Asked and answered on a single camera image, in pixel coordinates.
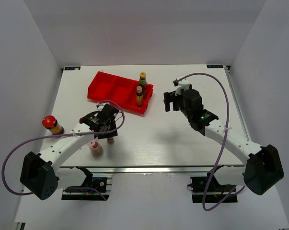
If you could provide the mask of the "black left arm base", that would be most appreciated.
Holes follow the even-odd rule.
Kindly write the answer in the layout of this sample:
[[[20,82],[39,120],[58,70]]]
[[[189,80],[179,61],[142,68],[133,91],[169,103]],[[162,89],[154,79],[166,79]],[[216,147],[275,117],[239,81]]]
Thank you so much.
[[[86,176],[81,185],[64,188],[61,200],[72,201],[107,201],[112,189],[111,177],[96,177],[84,167],[76,167]]]

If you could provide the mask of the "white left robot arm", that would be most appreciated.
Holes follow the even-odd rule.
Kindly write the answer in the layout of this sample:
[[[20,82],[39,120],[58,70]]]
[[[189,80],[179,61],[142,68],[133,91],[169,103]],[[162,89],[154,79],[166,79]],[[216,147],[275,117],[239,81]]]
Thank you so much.
[[[80,118],[73,130],[38,154],[28,153],[23,161],[20,181],[40,200],[46,200],[61,188],[88,191],[93,174],[82,166],[62,168],[75,152],[95,138],[117,135],[116,116],[121,112],[109,103]]]

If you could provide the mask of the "green-label red sauce bottle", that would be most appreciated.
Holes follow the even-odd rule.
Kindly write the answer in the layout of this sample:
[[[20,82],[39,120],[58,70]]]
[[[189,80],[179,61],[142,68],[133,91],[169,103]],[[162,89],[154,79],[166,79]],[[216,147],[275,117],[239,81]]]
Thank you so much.
[[[139,86],[142,88],[143,98],[145,99],[147,97],[147,80],[145,72],[139,74]]]

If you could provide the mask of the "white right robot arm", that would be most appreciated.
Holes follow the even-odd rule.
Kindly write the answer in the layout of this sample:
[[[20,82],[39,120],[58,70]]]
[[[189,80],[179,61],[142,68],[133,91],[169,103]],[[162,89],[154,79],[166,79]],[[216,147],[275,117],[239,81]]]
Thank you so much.
[[[208,172],[207,184],[211,190],[218,191],[224,185],[240,185],[262,195],[284,177],[278,150],[272,145],[264,147],[254,143],[226,128],[215,114],[204,109],[198,91],[173,91],[163,96],[165,111],[182,112],[195,131],[222,145],[243,164],[241,167],[218,166],[214,172]]]

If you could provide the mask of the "yellow-label dark sauce bottle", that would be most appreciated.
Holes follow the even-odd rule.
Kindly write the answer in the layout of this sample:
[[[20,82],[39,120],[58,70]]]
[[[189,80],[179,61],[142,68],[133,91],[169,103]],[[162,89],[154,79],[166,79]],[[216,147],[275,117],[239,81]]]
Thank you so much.
[[[136,87],[136,104],[137,106],[143,105],[143,91],[141,86]]]

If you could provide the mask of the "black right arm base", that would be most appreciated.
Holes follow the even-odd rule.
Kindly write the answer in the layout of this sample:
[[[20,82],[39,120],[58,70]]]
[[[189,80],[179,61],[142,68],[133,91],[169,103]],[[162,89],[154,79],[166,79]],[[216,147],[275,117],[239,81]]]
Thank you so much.
[[[200,204],[202,203],[208,176],[191,177],[190,181],[187,189],[192,193],[192,202]],[[206,194],[206,203],[214,204],[219,202],[229,193],[232,187],[232,185],[219,185],[216,181],[212,180]]]

